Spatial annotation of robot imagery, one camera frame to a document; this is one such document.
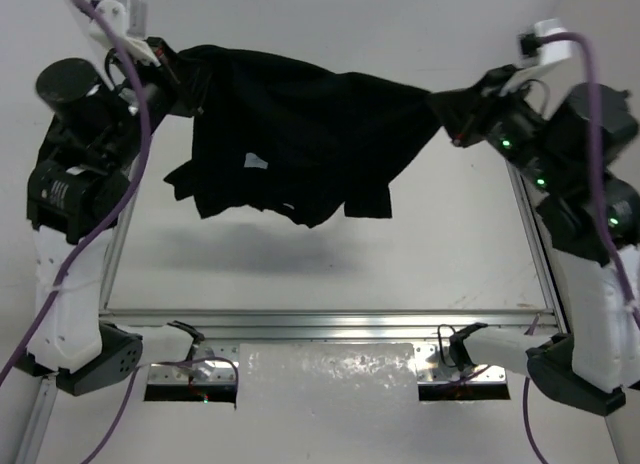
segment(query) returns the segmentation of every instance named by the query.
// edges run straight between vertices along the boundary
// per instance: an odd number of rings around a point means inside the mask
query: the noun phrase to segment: metal plate
[[[443,342],[445,356],[447,356],[446,336]],[[349,344],[360,344],[362,342],[350,342]],[[441,385],[459,379],[460,373],[442,365],[438,353],[437,339],[412,342],[414,348],[414,360],[411,365],[415,366],[416,381],[418,385]],[[239,365],[240,343],[234,341],[208,340],[200,346],[194,356],[206,357],[215,355],[224,357]],[[195,376],[193,385],[207,386],[229,386],[235,382],[235,374],[231,366],[224,362],[206,361],[193,366]],[[188,373],[180,368],[154,364],[151,366],[147,377],[147,384],[154,386],[176,386],[187,385],[189,383]],[[470,379],[468,385],[483,384],[506,384],[506,373],[503,368],[493,366],[479,376]]]

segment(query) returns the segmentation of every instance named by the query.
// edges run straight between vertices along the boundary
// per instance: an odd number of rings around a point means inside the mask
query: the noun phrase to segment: black cloth
[[[251,206],[317,226],[391,218],[389,183],[440,127],[428,91],[255,51],[199,46],[211,66],[192,158],[165,181],[202,218]]]

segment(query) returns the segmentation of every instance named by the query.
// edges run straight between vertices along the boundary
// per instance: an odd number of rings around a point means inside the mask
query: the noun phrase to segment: white backdrop
[[[176,49],[276,52],[437,90],[517,57],[553,0],[147,0]],[[86,27],[86,20],[79,17]],[[336,215],[309,231],[251,209],[200,221],[162,178],[188,159],[189,121],[156,134],[111,305],[194,309],[543,306],[504,162],[444,133],[393,183],[394,218]]]
[[[553,1],[149,0],[152,33],[176,48],[212,42],[280,52],[429,89],[468,85],[510,62],[519,27],[548,17]],[[249,210],[200,222],[189,203],[173,203],[160,180],[187,158],[188,129],[169,119],[156,136],[114,306],[543,305],[504,164],[487,148],[456,152],[436,138],[394,184],[394,220],[336,217],[309,232]],[[249,345],[240,357],[237,412],[143,403],[141,376],[95,462],[537,462],[517,376],[509,376],[511,401],[420,404],[404,345]],[[40,462],[81,460],[123,391],[60,396]],[[550,462],[615,462],[602,419],[535,391],[532,413]]]

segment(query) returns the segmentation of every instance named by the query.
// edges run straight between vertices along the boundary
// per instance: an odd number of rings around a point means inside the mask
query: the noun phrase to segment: white wall
[[[51,114],[33,91],[56,59],[88,46],[62,0],[0,0],[0,362],[33,318],[35,258],[27,177]],[[38,382],[14,371],[0,388],[0,463],[12,462]]]
[[[555,2],[147,1],[149,33],[177,49],[258,49],[431,90],[466,87],[512,62],[517,32]],[[393,182],[393,219],[338,212],[309,231],[248,208],[201,221],[190,200],[176,203],[162,178],[189,158],[191,123],[167,119],[154,137],[110,305],[544,307],[504,160],[488,146],[461,151],[449,141],[438,134]]]
[[[570,30],[588,35],[597,52],[600,81],[633,93],[632,110],[640,118],[640,0],[560,0],[556,14]],[[555,100],[568,88],[583,80],[581,62],[575,60],[549,76]],[[623,180],[640,189],[640,142],[636,140],[612,167]],[[572,312],[580,312],[580,303],[570,303]],[[640,395],[628,391],[629,403],[609,418],[622,463],[638,462],[638,412]]]

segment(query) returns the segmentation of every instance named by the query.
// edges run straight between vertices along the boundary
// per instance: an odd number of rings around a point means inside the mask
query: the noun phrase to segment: purple cable
[[[140,181],[142,180],[142,176],[144,175],[145,168],[147,166],[147,161],[149,159],[149,150],[151,147],[151,122],[149,120],[149,110],[147,108],[147,103],[144,97],[144,92],[142,89],[142,83],[140,82],[140,78],[138,77],[138,73],[131,62],[131,58],[124,46],[120,43],[116,35],[113,33],[109,24],[103,19],[103,17],[96,12],[94,7],[88,3],[86,0],[71,0],[71,2],[84,14],[91,17],[91,19],[95,20],[102,31],[107,35],[109,40],[111,41],[113,47],[115,48],[118,58],[120,59],[125,74],[129,79],[131,87],[136,94],[136,98],[138,100],[139,106],[139,116],[140,116],[140,155],[138,160],[138,165],[136,167],[135,173],[131,177],[131,183],[125,194],[120,199],[120,202],[113,208],[113,210],[104,218],[104,220],[96,226],[96,228],[91,231],[80,243],[69,253],[67,258],[63,261],[60,266],[60,270],[56,275],[53,285],[54,287],[60,286],[65,276],[69,272],[71,265],[76,260],[78,255],[89,245],[93,240],[98,237],[98,235],[103,232],[105,229],[109,227],[109,225],[118,217],[118,215],[122,212],[122,210],[127,206],[131,198],[135,195],[138,186],[140,185]],[[9,372],[16,365],[22,353],[26,350],[29,341],[34,336],[38,327],[44,321],[44,318],[47,316],[47,313],[53,307],[55,299],[58,295],[58,291],[53,291],[47,299],[45,300],[40,312],[36,315],[33,323],[27,329],[27,332],[24,334],[15,350],[9,357],[9,360],[0,371],[0,387],[4,384],[9,375]]]
[[[133,373],[131,374],[131,379],[129,379],[129,384],[127,384],[127,390],[124,393],[122,404],[120,404],[120,408],[118,409],[118,412],[116,413],[116,417],[113,419],[111,426],[109,426],[109,429],[107,430],[106,434],[104,435],[100,443],[91,452],[91,454],[89,454],[89,456],[87,456],[87,458],[82,461],[81,464],[89,464],[91,461],[93,461],[96,458],[96,456],[100,454],[100,451],[104,449],[104,446],[107,445],[107,442],[109,442],[109,439],[111,439],[111,436],[113,436],[113,433],[115,432],[116,427],[118,427],[118,424],[120,424],[120,419],[122,419],[124,410],[127,408],[127,404],[129,404],[129,399],[131,399],[131,393],[133,392],[133,384],[136,382],[136,376],[138,375],[138,370],[139,369],[134,370]]]
[[[210,357],[202,357],[202,358],[198,358],[198,359],[193,359],[191,361],[161,362],[160,364],[163,365],[163,366],[178,366],[178,367],[181,367],[181,366],[192,366],[193,364],[197,364],[199,362],[205,362],[205,361],[226,362],[227,364],[229,364],[231,366],[231,368],[233,369],[234,374],[236,375],[236,397],[237,397],[237,395],[238,395],[238,384],[240,382],[239,381],[240,376],[238,374],[238,368],[229,359],[225,359],[224,357],[210,356]],[[120,408],[118,408],[118,412],[116,413],[116,417],[113,419],[113,422],[109,426],[109,429],[107,430],[106,434],[100,440],[100,443],[91,452],[91,454],[89,454],[89,456],[84,461],[82,461],[80,464],[89,464],[90,462],[92,462],[96,458],[96,456],[98,454],[100,454],[100,451],[102,451],[102,449],[104,449],[104,446],[107,445],[107,443],[109,442],[109,439],[111,439],[111,437],[113,436],[113,433],[115,432],[116,428],[118,427],[118,424],[120,424],[120,420],[122,419],[122,416],[124,415],[124,411],[127,408],[127,405],[129,404],[129,401],[131,400],[131,394],[132,394],[132,391],[133,391],[133,384],[135,383],[136,376],[137,376],[139,370],[140,370],[140,368],[136,369],[135,371],[133,371],[133,374],[131,374],[131,379],[129,379],[129,384],[127,385],[127,390],[124,393],[124,397],[122,398],[122,403],[120,404]],[[234,402],[234,408],[237,409],[237,402]]]
[[[463,384],[466,384],[467,382],[469,382],[472,379],[475,379],[480,374],[483,374],[483,373],[487,372],[490,368],[491,368],[491,366],[485,366],[482,369],[478,369],[477,371],[474,371],[474,372],[472,372],[471,374],[469,374],[467,376],[462,376],[461,378],[456,379],[455,381],[450,381],[450,382],[446,382],[444,384],[440,384],[438,386],[434,386],[434,389],[436,391],[448,391],[449,389],[455,389],[456,387],[461,386]]]
[[[540,316],[536,316],[536,318],[527,329],[525,334],[531,336],[538,327],[538,321],[540,320]],[[533,453],[536,455],[541,464],[549,464],[549,461],[545,459],[542,455],[542,451],[538,447],[535,438],[533,437],[533,431],[531,430],[531,417],[529,414],[529,389],[531,387],[531,379],[528,377],[524,380],[524,387],[522,388],[522,418],[524,420],[524,432],[527,434],[527,440],[531,445],[531,449]]]
[[[589,189],[591,199],[596,210],[595,227],[602,244],[606,248],[611,261],[616,266],[618,280],[622,288],[622,294],[627,303],[635,300],[635,295],[629,277],[618,254],[607,225],[607,201],[604,189],[604,159],[602,151],[602,98],[600,86],[598,86],[595,53],[591,41],[582,34],[576,32],[559,32],[540,38],[542,44],[558,41],[572,41],[580,46],[584,59],[585,74],[587,79],[587,96],[589,101]],[[632,307],[633,319],[640,329],[640,309]]]

